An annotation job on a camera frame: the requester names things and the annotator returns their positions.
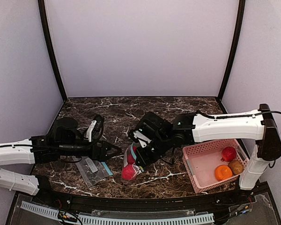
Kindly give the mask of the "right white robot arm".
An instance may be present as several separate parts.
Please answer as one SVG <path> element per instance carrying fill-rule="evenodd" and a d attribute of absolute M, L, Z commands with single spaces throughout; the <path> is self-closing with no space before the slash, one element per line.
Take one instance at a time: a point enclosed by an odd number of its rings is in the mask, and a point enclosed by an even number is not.
<path fill-rule="evenodd" d="M 217 140 L 252 139 L 255 141 L 252 155 L 239 175 L 240 189 L 252 190 L 269 163 L 281 157 L 281 138 L 274 113 L 267 104 L 260 104 L 259 109 L 243 113 L 184 113 L 169 122 L 148 112 L 128 136 L 140 144 L 136 150 L 136 164 L 143 169 L 170 149 L 201 146 Z"/>

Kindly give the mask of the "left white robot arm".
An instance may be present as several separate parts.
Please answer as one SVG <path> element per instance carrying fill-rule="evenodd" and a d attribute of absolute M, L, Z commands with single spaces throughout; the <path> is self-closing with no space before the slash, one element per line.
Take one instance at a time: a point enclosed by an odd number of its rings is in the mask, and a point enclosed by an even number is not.
<path fill-rule="evenodd" d="M 78 163 L 84 157 L 106 162 L 121 153 L 122 149 L 101 140 L 104 118 L 96 115 L 84 133 L 78 130 L 78 122 L 69 117 L 54 121 L 46 135 L 32 136 L 17 142 L 0 143 L 0 188 L 27 193 L 32 196 L 50 191 L 45 176 L 24 175 L 2 169 L 3 165 L 45 164 L 61 157 L 75 157 Z"/>

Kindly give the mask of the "red tomato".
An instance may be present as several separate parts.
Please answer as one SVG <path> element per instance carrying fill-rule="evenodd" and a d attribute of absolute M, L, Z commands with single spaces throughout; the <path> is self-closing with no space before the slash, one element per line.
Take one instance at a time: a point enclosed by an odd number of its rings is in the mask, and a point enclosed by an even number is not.
<path fill-rule="evenodd" d="M 127 151 L 127 162 L 128 162 L 128 164 L 130 164 L 130 165 L 132 165 L 132 164 L 134 164 L 135 163 L 135 157 L 134 157 L 134 155 L 135 155 L 135 153 L 136 153 L 136 147 L 133 147 L 133 153 L 131 152 L 131 149 L 129 149 L 128 151 Z"/>

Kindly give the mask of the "clear zip bag blue zipper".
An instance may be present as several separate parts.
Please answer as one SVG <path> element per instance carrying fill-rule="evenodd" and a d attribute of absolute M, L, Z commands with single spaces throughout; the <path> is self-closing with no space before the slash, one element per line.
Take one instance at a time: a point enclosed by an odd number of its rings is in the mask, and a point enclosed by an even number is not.
<path fill-rule="evenodd" d="M 121 174 L 123 180 L 134 180 L 136 176 L 144 172 L 141 166 L 136 165 L 137 147 L 139 147 L 139 144 L 133 142 L 124 152 L 124 161 Z"/>

